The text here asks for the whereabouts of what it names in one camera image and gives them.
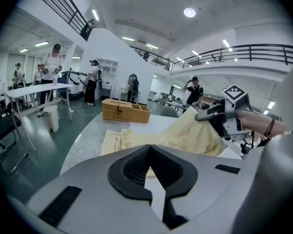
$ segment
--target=wicker basket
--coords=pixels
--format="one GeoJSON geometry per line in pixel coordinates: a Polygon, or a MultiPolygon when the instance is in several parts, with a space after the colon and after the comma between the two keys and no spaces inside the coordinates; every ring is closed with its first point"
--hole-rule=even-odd
{"type": "Polygon", "coordinates": [[[148,123],[151,115],[151,110],[147,106],[132,104],[132,108],[131,122],[148,123]]]}
{"type": "Polygon", "coordinates": [[[102,105],[104,119],[131,121],[132,106],[130,102],[105,99],[102,105]]]}

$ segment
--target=black rubber pad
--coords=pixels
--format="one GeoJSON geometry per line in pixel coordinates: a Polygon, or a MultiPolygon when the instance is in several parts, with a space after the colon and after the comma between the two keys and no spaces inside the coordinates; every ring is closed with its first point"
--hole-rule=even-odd
{"type": "Polygon", "coordinates": [[[75,186],[67,186],[39,215],[49,225],[56,227],[67,213],[82,190],[75,186]]]}
{"type": "Polygon", "coordinates": [[[216,165],[215,166],[216,169],[221,170],[221,171],[225,171],[228,173],[232,173],[232,174],[238,174],[240,171],[240,168],[237,167],[232,167],[232,166],[226,166],[226,165],[216,165]]]}

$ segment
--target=black railing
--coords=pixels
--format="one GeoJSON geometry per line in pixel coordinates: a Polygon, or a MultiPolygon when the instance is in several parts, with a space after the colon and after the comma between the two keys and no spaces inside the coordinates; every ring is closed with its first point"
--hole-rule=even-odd
{"type": "Polygon", "coordinates": [[[152,65],[159,66],[165,70],[172,71],[175,63],[169,59],[161,57],[159,55],[150,53],[149,51],[132,47],[146,62],[152,65]]]}
{"type": "Polygon", "coordinates": [[[293,46],[281,44],[250,44],[221,48],[176,62],[172,71],[212,62],[267,60],[293,64],[293,46]]]}
{"type": "Polygon", "coordinates": [[[86,20],[73,0],[43,0],[61,18],[63,18],[78,34],[86,26],[86,20]]]}

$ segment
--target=shelving unit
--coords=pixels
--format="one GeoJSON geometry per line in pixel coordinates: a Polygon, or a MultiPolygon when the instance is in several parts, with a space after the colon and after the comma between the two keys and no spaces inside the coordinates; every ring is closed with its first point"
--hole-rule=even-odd
{"type": "Polygon", "coordinates": [[[102,71],[102,89],[112,90],[118,62],[107,59],[99,59],[98,69],[102,71]]]}

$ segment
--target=yellow cloth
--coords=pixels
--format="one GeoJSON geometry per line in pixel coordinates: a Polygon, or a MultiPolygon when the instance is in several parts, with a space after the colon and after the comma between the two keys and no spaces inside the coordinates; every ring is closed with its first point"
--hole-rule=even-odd
{"type": "Polygon", "coordinates": [[[218,156],[227,146],[208,121],[194,119],[196,114],[197,111],[189,107],[172,125],[153,135],[137,135],[127,129],[122,129],[120,133],[108,130],[102,144],[101,155],[130,147],[155,144],[180,151],[218,156]]]}

